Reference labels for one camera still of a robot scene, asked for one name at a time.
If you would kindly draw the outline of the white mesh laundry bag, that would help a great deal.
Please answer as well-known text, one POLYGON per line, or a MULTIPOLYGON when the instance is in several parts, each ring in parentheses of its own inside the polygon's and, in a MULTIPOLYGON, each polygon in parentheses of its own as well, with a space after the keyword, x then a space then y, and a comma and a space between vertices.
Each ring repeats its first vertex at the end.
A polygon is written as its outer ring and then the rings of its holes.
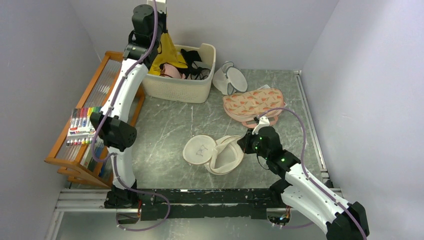
POLYGON ((236 169, 244 158, 238 145, 242 137, 226 135, 213 139, 208 135, 196 135, 184 146, 182 156, 191 165, 203 165, 214 175, 226 175, 236 169))

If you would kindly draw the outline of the black bra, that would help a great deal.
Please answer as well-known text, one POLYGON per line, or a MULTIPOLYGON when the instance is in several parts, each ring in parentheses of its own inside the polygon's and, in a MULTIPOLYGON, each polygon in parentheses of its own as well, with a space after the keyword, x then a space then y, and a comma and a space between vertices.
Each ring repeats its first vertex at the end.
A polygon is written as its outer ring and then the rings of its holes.
POLYGON ((202 62, 194 62, 193 65, 187 66, 189 70, 188 79, 190 80, 205 80, 211 73, 211 67, 202 62))

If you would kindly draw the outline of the yellow bra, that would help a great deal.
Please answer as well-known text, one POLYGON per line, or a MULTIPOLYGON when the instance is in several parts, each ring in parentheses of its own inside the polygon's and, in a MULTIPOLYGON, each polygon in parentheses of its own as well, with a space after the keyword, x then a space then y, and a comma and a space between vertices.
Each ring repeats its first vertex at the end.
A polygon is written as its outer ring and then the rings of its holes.
POLYGON ((165 72, 166 67, 173 66, 176 69, 187 69, 188 65, 182 54, 176 49, 169 33, 163 33, 160 37, 158 54, 149 70, 150 75, 159 76, 165 72))

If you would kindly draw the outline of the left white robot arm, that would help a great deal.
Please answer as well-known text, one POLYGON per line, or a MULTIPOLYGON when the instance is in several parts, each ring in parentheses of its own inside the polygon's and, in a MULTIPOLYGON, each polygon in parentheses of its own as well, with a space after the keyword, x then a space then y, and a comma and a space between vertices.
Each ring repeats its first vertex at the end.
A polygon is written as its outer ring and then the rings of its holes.
POLYGON ((166 18, 164 0, 149 0, 133 9, 133 30, 128 36, 116 83, 99 112, 90 116, 95 138, 100 138, 108 151, 103 161, 110 160, 112 164, 113 180, 104 202, 106 209, 132 208, 139 204, 132 158, 137 130, 128 120, 133 100, 158 55, 166 18))

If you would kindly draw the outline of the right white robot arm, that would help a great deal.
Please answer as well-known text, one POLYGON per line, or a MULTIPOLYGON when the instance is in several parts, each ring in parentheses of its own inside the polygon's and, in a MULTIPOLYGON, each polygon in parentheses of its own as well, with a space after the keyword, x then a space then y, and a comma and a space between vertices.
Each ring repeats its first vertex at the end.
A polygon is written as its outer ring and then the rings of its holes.
POLYGON ((319 227, 328 240, 365 240, 370 234, 366 210, 359 202, 350 203, 330 190, 284 149, 276 130, 248 129, 237 141, 244 153, 265 159, 268 169, 280 180, 270 189, 275 207, 294 208, 319 227))

